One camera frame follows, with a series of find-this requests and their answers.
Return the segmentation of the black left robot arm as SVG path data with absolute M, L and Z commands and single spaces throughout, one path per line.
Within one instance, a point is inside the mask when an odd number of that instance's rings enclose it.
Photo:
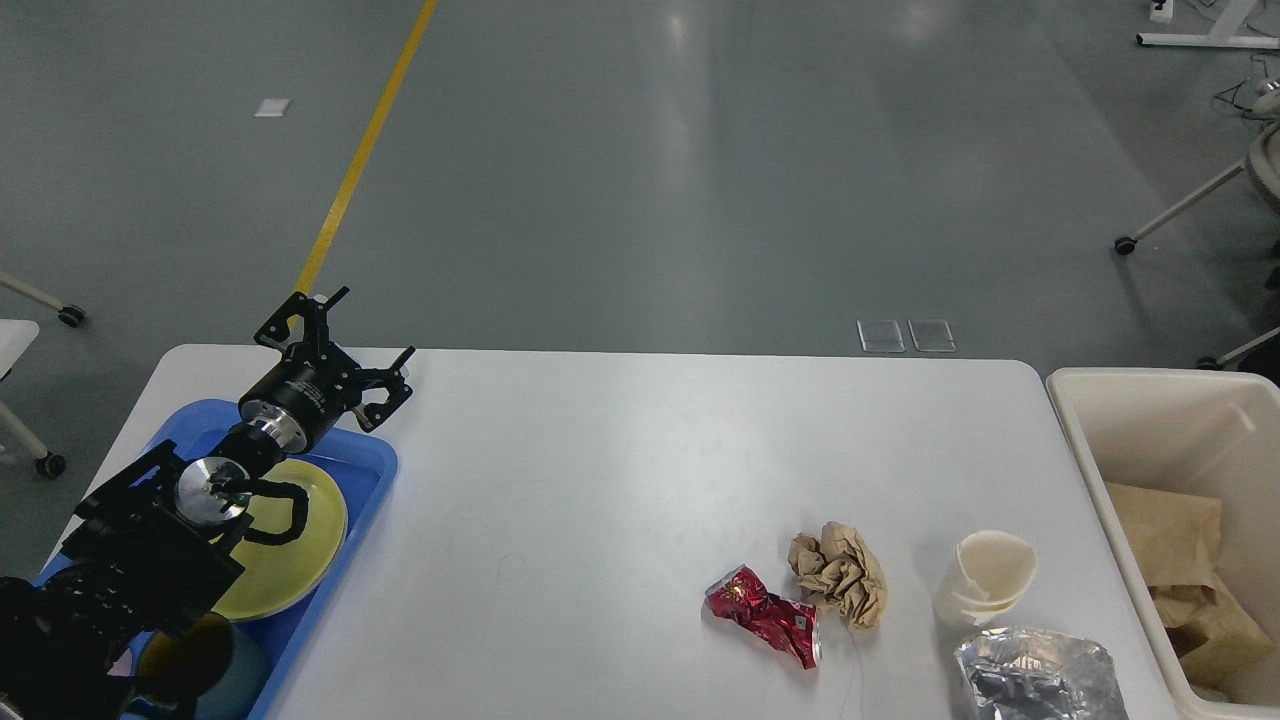
M 287 547 L 308 528 L 310 496 L 269 473 L 311 451 L 346 415 L 372 432 L 411 396 L 404 348 L 362 366 L 332 337 L 347 295 L 293 292 L 255 333 L 279 361 L 238 402 L 238 421 L 206 454 L 174 439 L 141 454 L 76 506 L 67 565 L 45 583 L 3 578 L 3 707 L 19 719 L 116 719 L 141 696 L 192 719 L 216 682 L 210 657 L 168 673 L 111 669 L 143 632 L 195 638 L 244 575 L 243 543 Z

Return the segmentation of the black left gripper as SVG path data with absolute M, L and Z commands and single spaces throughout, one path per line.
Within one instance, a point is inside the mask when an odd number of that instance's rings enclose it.
M 308 452 L 351 411 L 372 433 L 412 396 L 406 347 L 387 368 L 362 368 L 330 337 L 328 313 L 349 292 L 332 297 L 293 292 L 253 334 L 282 359 L 239 400 L 238 433 L 275 454 Z

